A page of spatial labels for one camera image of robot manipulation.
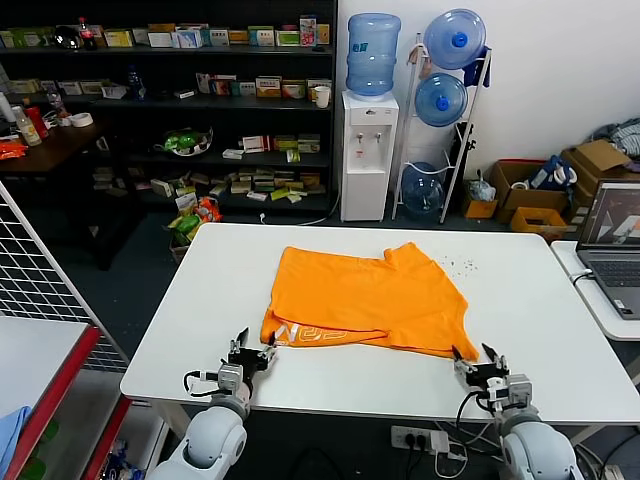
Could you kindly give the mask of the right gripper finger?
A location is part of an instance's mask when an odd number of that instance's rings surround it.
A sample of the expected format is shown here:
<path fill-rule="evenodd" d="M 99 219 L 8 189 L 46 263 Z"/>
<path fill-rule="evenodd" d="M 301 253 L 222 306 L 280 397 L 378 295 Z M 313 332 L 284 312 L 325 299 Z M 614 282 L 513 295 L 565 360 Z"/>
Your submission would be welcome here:
<path fill-rule="evenodd" d="M 465 360 L 459 350 L 452 346 L 454 358 L 454 370 L 457 374 L 471 374 L 474 372 L 474 365 Z"/>
<path fill-rule="evenodd" d="M 504 355 L 498 354 L 495 349 L 493 349 L 492 347 L 490 347 L 486 343 L 483 343 L 482 347 L 483 347 L 486 355 L 488 356 L 488 358 L 491 360 L 493 366 L 496 368 L 496 370 L 499 373 L 508 373 L 509 372 L 509 368 L 508 368 L 508 364 L 507 364 L 507 361 L 506 361 L 506 357 Z"/>

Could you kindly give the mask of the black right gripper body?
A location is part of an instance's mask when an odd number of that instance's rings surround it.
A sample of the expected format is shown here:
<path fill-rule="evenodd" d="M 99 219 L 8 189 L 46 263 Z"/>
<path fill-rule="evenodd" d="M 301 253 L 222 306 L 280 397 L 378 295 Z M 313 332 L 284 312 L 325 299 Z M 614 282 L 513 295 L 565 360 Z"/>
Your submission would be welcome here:
<path fill-rule="evenodd" d="M 488 388 L 488 380 L 491 378 L 504 379 L 509 374 L 509 369 L 494 363 L 483 363 L 472 366 L 467 373 L 467 385 L 470 387 Z"/>

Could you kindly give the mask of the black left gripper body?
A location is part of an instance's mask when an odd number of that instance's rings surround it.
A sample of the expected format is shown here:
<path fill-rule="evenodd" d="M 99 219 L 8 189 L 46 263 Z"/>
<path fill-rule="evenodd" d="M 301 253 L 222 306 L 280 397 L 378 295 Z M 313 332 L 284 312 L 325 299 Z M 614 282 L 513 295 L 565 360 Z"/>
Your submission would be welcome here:
<path fill-rule="evenodd" d="M 236 351 L 228 353 L 227 362 L 234 365 L 241 365 L 245 375 L 255 375 L 257 372 L 268 369 L 270 349 L 256 350 L 241 347 Z"/>

